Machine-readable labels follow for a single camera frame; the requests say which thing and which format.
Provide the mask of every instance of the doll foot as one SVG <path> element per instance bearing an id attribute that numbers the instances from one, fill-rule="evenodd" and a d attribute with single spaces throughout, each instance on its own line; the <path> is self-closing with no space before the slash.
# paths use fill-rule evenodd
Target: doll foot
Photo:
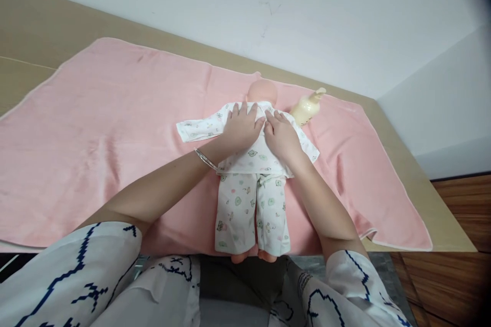
<path id="1" fill-rule="evenodd" d="M 245 252 L 245 253 L 242 253 L 242 254 L 233 254 L 230 259 L 232 260 L 232 263 L 233 264 L 239 264 L 239 263 L 242 263 L 244 261 L 244 259 L 247 258 L 247 255 L 248 255 L 249 252 Z"/>
<path id="2" fill-rule="evenodd" d="M 260 250 L 257 252 L 257 256 L 259 259 L 262 259 L 263 261 L 269 262 L 269 263 L 274 263 L 276 262 L 276 259 L 278 257 L 275 257 L 274 255 L 269 254 L 268 252 L 264 250 Z"/>

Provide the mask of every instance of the baby doll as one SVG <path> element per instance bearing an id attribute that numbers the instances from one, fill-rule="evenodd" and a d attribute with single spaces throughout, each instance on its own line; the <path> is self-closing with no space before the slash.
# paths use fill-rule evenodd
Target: baby doll
<path id="1" fill-rule="evenodd" d="M 256 120 L 267 110 L 274 113 L 277 100 L 275 85 L 260 79 L 252 83 L 247 94 L 248 111 L 257 102 Z M 187 120 L 177 124 L 184 142 L 195 142 L 223 133 L 229 111 L 228 103 L 217 113 L 203 120 Z M 283 112 L 298 134 L 303 151 L 314 162 L 319 151 L 295 123 Z M 218 164 L 220 175 L 218 209 L 215 228 L 215 250 L 232 254 L 234 263 L 242 262 L 256 244 L 254 212 L 257 206 L 257 242 L 259 256 L 269 262 L 290 250 L 286 224 L 285 183 L 293 177 L 269 150 L 264 139 L 264 127 L 254 144 L 245 152 L 236 153 Z"/>

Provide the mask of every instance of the hand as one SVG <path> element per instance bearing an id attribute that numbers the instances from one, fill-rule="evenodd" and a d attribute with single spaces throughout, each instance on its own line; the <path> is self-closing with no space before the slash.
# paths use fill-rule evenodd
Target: hand
<path id="1" fill-rule="evenodd" d="M 267 146 L 276 157 L 291 167 L 296 159 L 305 156 L 297 132 L 288 119 L 278 111 L 275 111 L 274 115 L 266 111 L 266 118 L 264 135 Z"/>
<path id="2" fill-rule="evenodd" d="M 218 139 L 231 153 L 249 148 L 259 137 L 265 119 L 259 118 L 256 121 L 256 114 L 257 104 L 252 105 L 251 111 L 247 113 L 246 101 L 242 102 L 240 110 L 238 104 L 235 104 L 233 110 L 229 111 L 224 132 Z"/>

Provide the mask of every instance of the pink blanket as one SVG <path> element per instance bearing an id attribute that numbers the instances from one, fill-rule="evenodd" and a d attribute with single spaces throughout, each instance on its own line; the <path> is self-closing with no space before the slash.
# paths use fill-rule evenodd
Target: pink blanket
<path id="1" fill-rule="evenodd" d="M 196 146 L 181 142 L 175 123 L 242 100 L 258 78 L 117 39 L 97 40 L 0 120 L 0 239 L 45 247 L 67 235 L 117 191 Z M 281 110 L 311 92 L 275 83 Z M 317 170 L 360 237 L 432 248 L 361 106 L 325 96 L 303 130 L 321 152 Z M 210 173 L 157 221 L 142 252 L 216 254 L 218 181 Z M 286 197 L 291 253 L 320 253 L 294 179 Z"/>

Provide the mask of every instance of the silver bracelet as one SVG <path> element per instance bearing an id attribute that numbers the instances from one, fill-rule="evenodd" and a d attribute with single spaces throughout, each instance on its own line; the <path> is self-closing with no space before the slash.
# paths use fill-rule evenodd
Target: silver bracelet
<path id="1" fill-rule="evenodd" d="M 218 167 L 213 164 L 212 161 L 208 160 L 208 158 L 201 153 L 201 151 L 198 148 L 195 148 L 194 151 L 198 155 L 201 160 L 206 163 L 209 167 L 211 167 L 213 170 L 218 171 Z"/>

